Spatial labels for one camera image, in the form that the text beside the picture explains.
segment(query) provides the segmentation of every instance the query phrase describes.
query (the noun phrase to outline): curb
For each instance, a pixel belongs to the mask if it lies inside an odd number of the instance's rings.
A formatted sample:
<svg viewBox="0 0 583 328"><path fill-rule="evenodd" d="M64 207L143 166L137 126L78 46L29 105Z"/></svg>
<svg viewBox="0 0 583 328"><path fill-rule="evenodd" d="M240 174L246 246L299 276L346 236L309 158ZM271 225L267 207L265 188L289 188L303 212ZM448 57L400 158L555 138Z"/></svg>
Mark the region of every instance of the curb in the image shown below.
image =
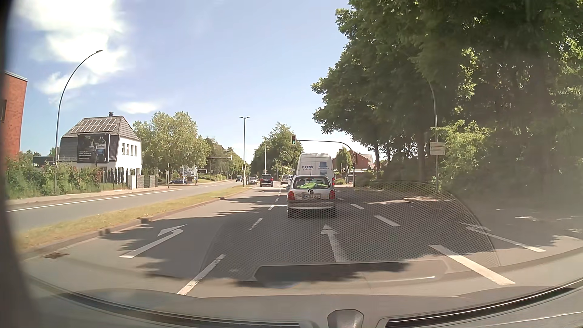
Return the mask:
<svg viewBox="0 0 583 328"><path fill-rule="evenodd" d="M225 199L227 199L229 197L232 197L234 195L244 193L245 191L249 191L249 189L248 188L245 188L244 190L237 191L236 193L232 193L232 194L229 194L229 195L224 196L224 197L220 197L220 198L216 198L216 199L204 201L202 203L197 203L197 204L189 205L189 206L186 206L186 207L183 207L183 208L179 208L179 209L174 210L174 211L169 211L169 212L164 212L164 213L156 214L156 215L154 215L152 217L148 217L148 218L137 218L136 221L131 221L131 222L128 222L128 223L124 223L124 224L120 224L120 225L116 225L116 226L111 226L111 227L108 227L108 228L99 229L97 231L86 232L86 233L82 233L82 234L77 235L77 236L73 236L73 237L69 237L69 238L62 239L62 240L58 240L56 242L44 244L44 245L41 245L39 247L35 247L33 249L29 249L29 250L26 250L26 251L22 252L20 254L20 259L21 260L27 260L27 259L30 259L32 257L39 256L39 255L42 255L42 254L52 253L52 252L54 252L56 250L59 250L59 249L62 249L64 247L71 246L71 245L74 245L74 244L77 244L77 243L80 243L80 242L84 242L86 240L93 239L95 237L105 236L105 235L108 235L108 234L110 234L112 232L116 232L116 231L120 231L120 230L123 230L123 229L131 228L133 226L137 226L137 225L140 225L140 224L145 224L145 223L152 222L152 221L157 221L157 220L160 220L160 219L162 219L164 217L167 217L169 215L176 214L176 213L180 213L180 212L183 212L183 211L187 211L187 210L190 210L192 208L204 206L206 204L210 204L210 203L213 203L215 201L225 200Z"/></svg>

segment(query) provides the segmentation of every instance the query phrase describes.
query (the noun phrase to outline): silver car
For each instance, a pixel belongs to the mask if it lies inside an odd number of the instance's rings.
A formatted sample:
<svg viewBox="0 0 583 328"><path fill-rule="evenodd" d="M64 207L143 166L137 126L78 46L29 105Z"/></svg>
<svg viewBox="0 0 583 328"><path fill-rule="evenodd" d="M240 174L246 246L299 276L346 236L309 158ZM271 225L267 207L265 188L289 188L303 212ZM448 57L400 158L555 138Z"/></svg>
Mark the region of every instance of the silver car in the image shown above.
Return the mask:
<svg viewBox="0 0 583 328"><path fill-rule="evenodd" d="M326 176L294 176L287 189L287 217L295 218L312 211L336 216L334 186Z"/></svg>

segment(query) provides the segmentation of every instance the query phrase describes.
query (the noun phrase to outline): white arrow road marking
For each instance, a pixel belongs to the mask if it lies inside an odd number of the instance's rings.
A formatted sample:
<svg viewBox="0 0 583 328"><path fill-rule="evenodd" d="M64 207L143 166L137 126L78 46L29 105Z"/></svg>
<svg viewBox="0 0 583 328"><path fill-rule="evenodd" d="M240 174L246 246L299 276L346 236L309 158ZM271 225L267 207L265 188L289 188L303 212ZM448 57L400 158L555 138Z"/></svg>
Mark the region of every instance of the white arrow road marking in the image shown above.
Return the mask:
<svg viewBox="0 0 583 328"><path fill-rule="evenodd" d="M224 254L219 255L219 257L217 257L214 261L207 265L206 268L201 271L201 273L197 274L196 277L194 277L189 283L187 283L186 286L182 287L182 289L179 290L179 292L176 294L186 295L188 292L190 292L194 288L194 286L196 286L204 277L206 277L207 274L209 274L211 270L213 270L217 266L217 264L219 264L219 262L222 259L224 259L224 257L225 257Z"/></svg>
<svg viewBox="0 0 583 328"><path fill-rule="evenodd" d="M162 229L162 230L160 230L160 233L158 233L158 237L159 237L159 236L161 236L161 235L164 235L165 233L167 233L167 232L170 232L170 231L172 231L172 230L176 230L176 229L178 229L178 228L182 228L182 227L183 227L183 226L185 226L185 225L186 225L186 224L183 224L183 225L177 225L177 226L173 226L172 228L166 228L166 229Z"/></svg>
<svg viewBox="0 0 583 328"><path fill-rule="evenodd" d="M499 240L503 240L503 241L505 241L507 243L511 243L511 244L516 245L516 246L520 246L520 247L524 247L524 248L529 249L529 250L533 250L534 252L539 252L539 253L540 252L546 252L545 249L541 249L541 248L534 247L534 246L528 246L528 245L525 245L523 243L515 242L514 240L510 240L508 238L496 236L496 235L493 235L493 234L491 234L489 232L482 231L482 230L480 230L480 228L482 228L484 230L487 230L487 231L491 231L490 229L486 228L485 226L481 226L481 225L468 225L468 226L466 226L466 229L467 230L475 231L477 233L481 233L482 235L487 235L487 236L490 236L492 238L496 238L496 239L499 239Z"/></svg>
<svg viewBox="0 0 583 328"><path fill-rule="evenodd" d="M140 248L138 248L136 250L133 250L133 251L131 251L129 253L125 253L123 255L120 255L120 257L122 257L123 259L133 259L137 255L140 255L141 253L149 250L150 248L152 248L154 246L157 246L157 245L159 245L159 244L167 241L168 239L173 238L173 237L176 237L179 234L181 234L181 233L184 232L184 230L178 229L178 227L175 226L175 227L172 227L172 228L163 229L162 231L160 231L160 233L158 234L158 236L160 236L160 235L162 235L164 233L170 232L170 231L172 231L172 234L171 235L168 235L166 237L163 237L163 238L160 238L158 240L155 240L154 242L151 242L151 243L149 243L149 244L147 244L145 246L142 246L142 247L140 247Z"/></svg>
<svg viewBox="0 0 583 328"><path fill-rule="evenodd" d="M469 269L483 275L484 277L494 281L498 285L504 286L504 285L515 284L515 282L502 276L501 274L495 273L494 271L488 269L487 267L481 266L480 264L477 264L476 262L470 260L469 258L467 258L465 256L461 256L460 254L455 253L454 251L447 249L444 246L431 245L430 247L435 249L436 251L442 253L443 255L449 257L450 259L452 259L460 264L463 264L467 268L469 268Z"/></svg>
<svg viewBox="0 0 583 328"><path fill-rule="evenodd" d="M393 221L391 221L391 220L389 220L389 219L387 219L387 218L383 218L383 217L382 217L382 216L380 216L380 215L373 215L373 216L374 216L375 218L377 218L377 219L381 220L382 222L385 222L385 223L387 223L387 224L390 224L390 225L392 225L392 226L401 226L400 224L394 223Z"/></svg>
<svg viewBox="0 0 583 328"><path fill-rule="evenodd" d="M344 250L340 247L340 243L336 238L337 232L330 228L329 225L324 225L322 232L320 235L328 235L328 239L330 240L330 246L332 247L332 252L334 253L334 260L336 262L348 262L346 255L344 254Z"/></svg>
<svg viewBox="0 0 583 328"><path fill-rule="evenodd" d="M263 218L259 218L259 220L257 220L250 228L249 230L253 229L259 222L261 222L261 220L263 220Z"/></svg>

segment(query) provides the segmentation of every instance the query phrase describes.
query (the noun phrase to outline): sidewalk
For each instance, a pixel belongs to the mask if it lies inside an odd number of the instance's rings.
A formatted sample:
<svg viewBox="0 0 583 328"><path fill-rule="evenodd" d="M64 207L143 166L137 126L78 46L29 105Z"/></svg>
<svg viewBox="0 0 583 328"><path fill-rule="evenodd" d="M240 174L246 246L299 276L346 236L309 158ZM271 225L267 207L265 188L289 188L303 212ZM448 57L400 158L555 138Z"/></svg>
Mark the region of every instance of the sidewalk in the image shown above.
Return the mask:
<svg viewBox="0 0 583 328"><path fill-rule="evenodd" d="M215 181L215 182L207 182L207 183L200 183L200 184L214 184L214 183L221 183L221 182L228 182L230 180L223 180L223 181ZM101 191L99 193L80 193L80 194L67 194L67 195L58 195L58 196L41 196L41 197L31 197L31 198L21 198L21 199L14 199L14 200L6 200L6 205L21 205L21 204L31 204L31 203L46 203L50 201L59 201L59 200L75 200L79 198L91 198L91 197L102 197L102 196L119 196L124 194L133 194L133 193L146 193L148 191L162 191L168 190L167 185L161 185L158 187L152 188L137 188L137 189L120 189L120 190L107 190Z"/></svg>

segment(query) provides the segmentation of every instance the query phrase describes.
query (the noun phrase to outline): lane marking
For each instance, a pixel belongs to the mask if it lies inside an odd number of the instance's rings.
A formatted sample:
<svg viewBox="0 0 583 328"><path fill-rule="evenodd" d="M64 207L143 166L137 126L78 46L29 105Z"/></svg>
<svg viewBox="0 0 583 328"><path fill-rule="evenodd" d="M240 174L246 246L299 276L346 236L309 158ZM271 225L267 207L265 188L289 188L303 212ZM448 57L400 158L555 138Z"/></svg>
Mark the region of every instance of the lane marking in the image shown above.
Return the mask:
<svg viewBox="0 0 583 328"><path fill-rule="evenodd" d="M196 286L204 277L206 277L206 275L209 274L209 272L213 270L217 266L217 264L219 264L219 262L222 259L224 259L224 257L225 257L224 254L219 255L219 257L217 257L214 261L207 265L206 268L201 271L201 273L197 274L196 277L194 277L189 283L187 283L186 286L182 287L182 289L179 290L178 293L176 294L180 295L188 294L188 292L190 292L194 288L194 286Z"/></svg>
<svg viewBox="0 0 583 328"><path fill-rule="evenodd" d="M498 284L500 286L515 284L515 282L504 277L503 275L495 273L494 271L492 271L484 266L481 266L480 264L477 264L476 262L470 260L469 258L467 258L465 256L461 256L460 254L455 253L454 251L447 249L446 247L444 247L442 245L431 245L430 247L433 248L434 250L442 253L443 255L449 257L450 259L458 262L459 264L462 264L462 265L466 266L467 268L477 272L478 274L492 280L493 282L495 282L496 284Z"/></svg>
<svg viewBox="0 0 583 328"><path fill-rule="evenodd" d="M336 262L348 262L348 258L346 257L344 250L340 247L340 243L336 238L336 234L337 232L330 228L330 226L327 224L324 225L322 232L320 232L320 235L328 235L328 240L330 240L330 247L332 248L332 253L334 254L334 260Z"/></svg>
<svg viewBox="0 0 583 328"><path fill-rule="evenodd" d="M380 215L373 215L373 216L374 216L375 218L377 218L377 219L381 220L382 222L385 222L385 223L387 223L387 224L390 224L390 225L392 225L392 226L401 226L400 224L394 223L393 221L391 221L391 220L389 220L389 219L387 219L387 218L383 218L383 217L382 217L382 216L380 216Z"/></svg>
<svg viewBox="0 0 583 328"><path fill-rule="evenodd" d="M261 222L263 218L259 218L259 220L255 221L255 223L249 228L249 230L253 229L259 222Z"/></svg>
<svg viewBox="0 0 583 328"><path fill-rule="evenodd" d="M182 229L172 230L172 234L171 235L168 235L168 236L166 236L164 238L160 238L160 239L158 239L158 240L156 240L154 242L149 243L148 245L142 246L142 247L140 247L140 248L138 248L136 250L133 250L133 251L131 251L129 253L120 255L119 257L121 257L123 259L133 259L137 255L140 255L141 253L149 250L150 248L152 248L154 246L157 246L157 245L159 245L159 244L167 241L170 238L176 237L176 236L178 236L179 234L181 234L183 232L184 232L184 230L182 230Z"/></svg>
<svg viewBox="0 0 583 328"><path fill-rule="evenodd" d="M539 253L546 252L545 249L541 249L541 248L534 247L534 246L528 246L526 244L523 244L523 243L520 243L520 242L516 242L516 241L511 240L511 239L508 239L508 238L496 236L496 235L493 235L493 234L491 234L489 232L485 232L485 231L480 230L480 228L482 228L484 230L491 231L490 229L486 228L485 226L481 226L481 225L468 225L468 224L465 224L465 225L467 225L466 226L466 229L467 230L475 231L477 233L481 233L482 235L486 235L486 236L490 236L492 238L496 238L496 239L499 239L499 240L503 240L503 241L505 241L507 243L511 243L511 244L516 245L516 246L524 247L524 248L529 249L529 250L532 250L534 252L539 252Z"/></svg>
<svg viewBox="0 0 583 328"><path fill-rule="evenodd" d="M109 197L109 198L99 198L99 199L72 201L72 202L69 202L69 203L51 204L51 205L43 205L43 206L36 206L36 207L18 208L16 210L10 210L10 211L6 211L6 212L17 212L17 211L25 211L25 210L34 210L36 208L53 207L53 206L61 206L61 205L71 205L71 204L79 204L79 203L88 203L90 201L109 200L109 199L116 199L116 198L134 197L134 196L144 196L144 195L152 195L152 194L159 194L159 193L168 193L169 191L177 191L177 190L181 190L181 189L171 189L171 190L155 191L153 193L142 193L142 194L133 194L133 195Z"/></svg>

